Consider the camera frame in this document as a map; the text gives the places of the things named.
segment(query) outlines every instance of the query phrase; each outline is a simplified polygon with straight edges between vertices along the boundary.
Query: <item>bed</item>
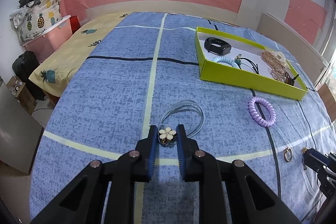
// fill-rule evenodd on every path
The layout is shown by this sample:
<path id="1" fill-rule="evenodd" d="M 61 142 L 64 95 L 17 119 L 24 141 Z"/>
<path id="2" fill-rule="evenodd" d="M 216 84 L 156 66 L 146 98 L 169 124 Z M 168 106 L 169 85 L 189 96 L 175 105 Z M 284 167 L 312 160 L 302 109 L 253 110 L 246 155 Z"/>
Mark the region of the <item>bed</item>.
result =
<path id="1" fill-rule="evenodd" d="M 128 13 L 131 12 L 101 15 L 87 22 L 41 63 L 29 79 L 48 94 L 60 97 L 92 50 Z"/>
<path id="2" fill-rule="evenodd" d="M 218 29 L 284 53 L 309 93 L 292 100 L 257 90 L 199 79 L 194 45 L 197 26 Z M 277 113 L 274 126 L 257 125 L 247 111 L 253 95 Z M 198 102 L 205 124 L 194 137 L 217 159 L 244 160 L 302 220 L 320 207 L 316 174 L 304 170 L 302 149 L 335 150 L 335 131 L 318 93 L 295 58 L 281 45 L 247 28 L 165 13 L 132 13 L 91 52 L 63 92 L 41 139 L 32 173 L 30 210 L 41 209 L 91 160 L 117 159 L 146 137 L 150 124 L 180 100 Z M 186 130 L 197 115 L 169 118 Z M 285 162 L 290 147 L 293 159 Z M 160 147 L 153 179 L 136 185 L 135 223 L 197 223 L 197 183 L 179 176 L 177 149 Z"/>

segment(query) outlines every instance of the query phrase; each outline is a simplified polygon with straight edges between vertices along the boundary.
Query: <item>beige headboard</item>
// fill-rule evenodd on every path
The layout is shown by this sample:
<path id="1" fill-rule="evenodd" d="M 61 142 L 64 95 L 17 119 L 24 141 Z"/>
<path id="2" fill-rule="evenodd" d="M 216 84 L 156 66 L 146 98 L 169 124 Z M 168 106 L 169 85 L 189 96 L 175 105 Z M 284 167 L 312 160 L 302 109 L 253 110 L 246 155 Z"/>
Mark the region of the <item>beige headboard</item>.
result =
<path id="1" fill-rule="evenodd" d="M 257 32 L 288 49 L 313 84 L 328 66 L 325 59 L 303 37 L 270 14 L 262 14 Z"/>

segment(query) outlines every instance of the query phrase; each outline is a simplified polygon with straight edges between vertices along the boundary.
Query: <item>cardboard box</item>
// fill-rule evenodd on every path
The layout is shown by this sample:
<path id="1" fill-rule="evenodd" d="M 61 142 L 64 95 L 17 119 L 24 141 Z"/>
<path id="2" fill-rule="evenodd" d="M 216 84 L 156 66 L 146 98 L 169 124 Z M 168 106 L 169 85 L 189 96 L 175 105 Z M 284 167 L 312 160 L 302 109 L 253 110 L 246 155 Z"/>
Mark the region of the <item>cardboard box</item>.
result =
<path id="1" fill-rule="evenodd" d="M 254 72 L 249 72 L 246 70 L 240 70 L 227 66 L 221 63 L 216 63 L 208 60 L 204 54 L 204 46 L 201 44 L 202 39 L 200 37 L 218 37 L 223 40 L 231 39 L 237 42 L 241 42 L 248 47 L 253 47 L 256 50 L 265 50 L 265 47 L 254 41 L 248 40 L 243 37 L 239 37 L 230 33 L 220 32 L 213 29 L 197 27 L 195 34 L 196 52 L 199 64 L 199 74 L 201 80 L 223 83 L 228 85 L 240 86 L 247 89 L 260 90 L 267 93 L 272 93 L 287 98 L 301 100 L 307 93 L 307 87 L 300 77 L 298 77 L 295 82 L 296 86 L 291 86 L 280 81 L 274 80 L 263 75 L 257 75 Z M 290 69 L 289 72 L 292 75 L 297 75 L 297 72 L 290 64 L 287 62 Z"/>
<path id="2" fill-rule="evenodd" d="M 7 87 L 14 88 L 16 80 L 17 79 L 13 76 L 7 83 Z M 22 105 L 22 107 L 29 113 L 29 115 L 33 113 L 37 102 L 26 87 L 26 83 L 23 82 L 19 90 L 16 91 L 14 97 L 19 101 L 20 105 Z"/>
<path id="3" fill-rule="evenodd" d="M 335 95 L 331 92 L 327 84 L 323 84 L 322 87 L 320 87 L 320 89 L 318 90 L 318 94 L 320 95 L 325 105 L 325 108 L 327 109 L 331 122 L 333 122 L 334 120 L 336 120 Z"/>

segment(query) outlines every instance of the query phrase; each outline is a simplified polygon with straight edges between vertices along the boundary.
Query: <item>flower charm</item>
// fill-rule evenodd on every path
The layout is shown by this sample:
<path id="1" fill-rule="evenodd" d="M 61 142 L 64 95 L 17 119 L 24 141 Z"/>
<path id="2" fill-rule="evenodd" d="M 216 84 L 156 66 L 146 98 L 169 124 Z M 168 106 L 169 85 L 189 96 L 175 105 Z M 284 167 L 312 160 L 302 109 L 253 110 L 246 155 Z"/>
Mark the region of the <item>flower charm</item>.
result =
<path id="1" fill-rule="evenodd" d="M 162 145 L 168 145 L 171 141 L 174 140 L 176 136 L 176 131 L 172 130 L 170 127 L 159 130 L 159 139 Z"/>

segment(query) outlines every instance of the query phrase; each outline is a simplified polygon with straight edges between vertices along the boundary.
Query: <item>metal screw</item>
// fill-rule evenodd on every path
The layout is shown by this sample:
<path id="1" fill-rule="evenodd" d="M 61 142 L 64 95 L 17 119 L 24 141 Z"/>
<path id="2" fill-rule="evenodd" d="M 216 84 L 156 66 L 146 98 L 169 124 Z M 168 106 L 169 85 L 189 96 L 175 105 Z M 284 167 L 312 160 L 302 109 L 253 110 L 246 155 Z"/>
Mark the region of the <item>metal screw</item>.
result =
<path id="1" fill-rule="evenodd" d="M 203 150 L 197 150 L 197 151 L 195 151 L 195 156 L 199 157 L 199 158 L 204 157 L 205 152 Z"/>
<path id="2" fill-rule="evenodd" d="M 132 158 L 136 158 L 140 155 L 140 152 L 137 151 L 137 150 L 132 150 L 129 155 L 132 157 Z"/>
<path id="3" fill-rule="evenodd" d="M 90 166 L 93 168 L 97 168 L 100 166 L 100 161 L 99 160 L 93 160 L 92 162 L 90 162 Z"/>
<path id="4" fill-rule="evenodd" d="M 235 160 L 234 165 L 236 167 L 243 167 L 245 164 L 244 164 L 244 162 L 242 160 Z"/>

